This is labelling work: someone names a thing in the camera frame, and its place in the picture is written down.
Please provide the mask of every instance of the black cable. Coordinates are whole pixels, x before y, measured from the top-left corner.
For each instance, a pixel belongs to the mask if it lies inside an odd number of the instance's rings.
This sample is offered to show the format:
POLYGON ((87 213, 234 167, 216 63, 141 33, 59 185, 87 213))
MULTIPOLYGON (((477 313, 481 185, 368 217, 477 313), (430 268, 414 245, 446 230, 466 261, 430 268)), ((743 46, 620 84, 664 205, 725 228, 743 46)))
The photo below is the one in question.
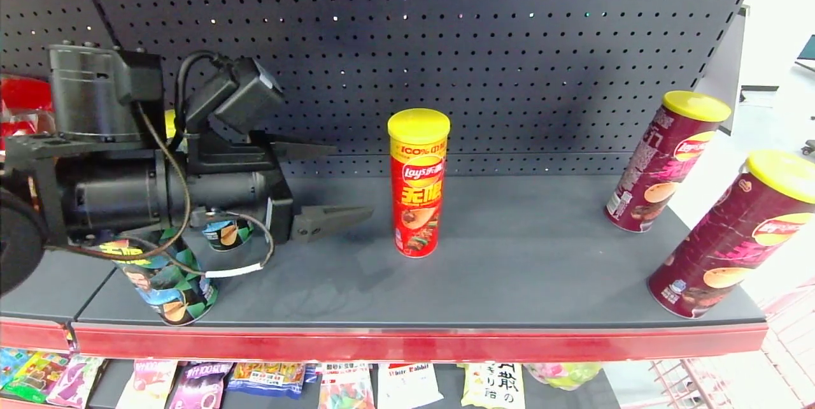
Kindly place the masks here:
POLYGON ((215 63, 216 61, 221 61, 222 56, 216 52, 206 50, 192 52, 192 54, 188 55, 181 62, 181 66, 178 67, 178 72, 175 75, 175 88, 173 90, 175 134, 172 141, 168 144, 168 148, 172 152, 175 152, 175 150, 178 149, 178 145, 181 145, 181 140, 184 139, 184 131, 187 129, 187 109, 184 107, 184 101, 187 99, 187 75, 189 75, 192 66, 202 59, 209 59, 215 63))

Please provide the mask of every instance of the shelf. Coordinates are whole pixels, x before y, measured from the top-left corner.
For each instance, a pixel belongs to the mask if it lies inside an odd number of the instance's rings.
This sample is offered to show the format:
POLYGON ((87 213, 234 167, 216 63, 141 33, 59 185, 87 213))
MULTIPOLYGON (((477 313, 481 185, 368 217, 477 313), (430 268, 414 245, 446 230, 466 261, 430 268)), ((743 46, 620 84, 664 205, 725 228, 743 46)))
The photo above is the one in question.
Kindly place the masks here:
POLYGON ((0 301, 0 344, 67 351, 64 325, 76 318, 111 272, 113 265, 107 261, 46 252, 32 275, 0 301))
MULTIPOLYGON (((102 376, 99 385, 90 398, 91 409, 114 409, 133 372, 133 362, 114 360, 102 376)), ((376 394, 376 370, 371 371, 376 394)), ((444 399, 428 406, 426 409, 454 409, 461 407, 461 394, 464 391, 464 371, 455 365, 436 365, 436 380, 444 399)), ((585 383, 574 392, 561 391, 543 385, 524 371, 524 398, 527 407, 546 407, 547 409, 620 409, 614 391, 609 385, 604 372, 585 383)), ((222 409, 314 409, 318 406, 320 385, 306 384, 300 400, 289 398, 267 398, 244 394, 243 392, 225 392, 222 409)))
MULTIPOLYGON (((292 180, 299 204, 371 204, 374 217, 279 247, 265 270, 222 281, 192 327, 163 326, 115 273, 73 329, 82 353, 105 357, 553 362, 758 349, 766 322, 741 289, 695 320, 651 298, 644 279, 687 228, 670 211, 646 234, 612 226, 602 206, 616 182, 451 177, 439 248, 410 260, 390 238, 388 179, 292 180)), ((189 243, 207 268, 265 249, 259 234, 235 255, 189 243)))

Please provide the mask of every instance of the lower shelf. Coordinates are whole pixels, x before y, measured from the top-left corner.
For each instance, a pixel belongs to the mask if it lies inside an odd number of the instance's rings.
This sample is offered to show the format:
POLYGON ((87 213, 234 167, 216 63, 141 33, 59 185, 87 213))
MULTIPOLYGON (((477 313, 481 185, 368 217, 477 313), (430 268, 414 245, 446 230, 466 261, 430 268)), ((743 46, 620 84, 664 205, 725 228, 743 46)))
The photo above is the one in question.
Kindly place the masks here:
MULTIPOLYGON (((133 372, 133 362, 114 360, 108 363, 102 380, 90 399, 91 409, 114 409, 133 372)), ((371 372, 374 393, 376 394, 376 372, 371 372)), ((436 379, 444 399, 428 406, 427 409, 454 409, 461 407, 461 394, 464 391, 464 371, 455 365, 436 365, 436 379)), ((539 383, 528 372, 523 375, 525 399, 530 409, 620 409, 614 391, 606 374, 600 372, 594 380, 585 383, 573 392, 561 391, 539 383)), ((320 397, 320 384, 306 384, 300 400, 289 398, 266 398, 243 392, 225 392, 222 409, 316 409, 320 397)))

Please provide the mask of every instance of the lay's logo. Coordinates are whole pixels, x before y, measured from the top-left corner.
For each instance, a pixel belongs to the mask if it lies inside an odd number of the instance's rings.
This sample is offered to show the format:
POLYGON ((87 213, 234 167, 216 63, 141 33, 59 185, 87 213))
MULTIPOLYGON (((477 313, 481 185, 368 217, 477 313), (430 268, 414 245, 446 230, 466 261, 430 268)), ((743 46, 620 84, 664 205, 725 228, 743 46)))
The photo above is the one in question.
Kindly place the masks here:
POLYGON ((715 131, 704 131, 703 133, 685 138, 676 145, 676 148, 673 150, 673 157, 681 162, 698 157, 699 154, 705 150, 705 147, 707 147, 707 143, 713 139, 714 134, 715 131))
POLYGON ((753 238, 765 247, 780 245, 812 219, 811 213, 792 213, 763 221, 753 230, 753 238))
POLYGON ((402 168, 405 183, 414 188, 426 188, 438 182, 444 171, 444 159, 428 155, 414 157, 402 168))

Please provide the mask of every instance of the snack bag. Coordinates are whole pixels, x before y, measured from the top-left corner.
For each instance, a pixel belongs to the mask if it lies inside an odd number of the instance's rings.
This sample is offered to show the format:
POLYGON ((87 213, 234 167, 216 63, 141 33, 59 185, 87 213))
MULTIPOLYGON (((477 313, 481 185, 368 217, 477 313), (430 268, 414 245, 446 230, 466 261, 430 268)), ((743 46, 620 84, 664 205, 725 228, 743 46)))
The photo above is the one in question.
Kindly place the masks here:
POLYGON ((17 371, 5 391, 33 403, 44 403, 59 375, 65 370, 67 355, 36 352, 17 371))
POLYGON ((14 374, 23 368, 33 352, 21 348, 0 348, 0 389, 11 381, 14 374))
POLYGON ((280 398, 300 399, 306 367, 290 362, 239 362, 228 391, 280 398))
POLYGON ((379 409, 414 409, 444 398, 432 363, 380 364, 379 409))
POLYGON ((48 401, 57 406, 84 409, 88 403, 90 389, 96 382, 99 368, 104 364, 100 357, 74 355, 65 366, 65 371, 50 391, 48 401))
POLYGON ((175 360, 135 360, 116 409, 164 409, 177 367, 175 360))
POLYGON ((565 391, 575 391, 602 369, 599 362, 542 362, 524 366, 536 380, 565 391))
POLYGON ((218 409, 223 380, 232 371, 230 362, 202 362, 181 369, 181 379, 168 409, 218 409))
POLYGON ((520 364, 471 363, 466 366, 461 406, 486 409, 525 409, 520 364))
POLYGON ((303 378, 303 383, 315 383, 320 379, 320 374, 322 374, 322 370, 320 369, 320 365, 318 363, 306 363, 306 376, 303 378))
POLYGON ((375 409, 367 363, 324 364, 318 409, 375 409))

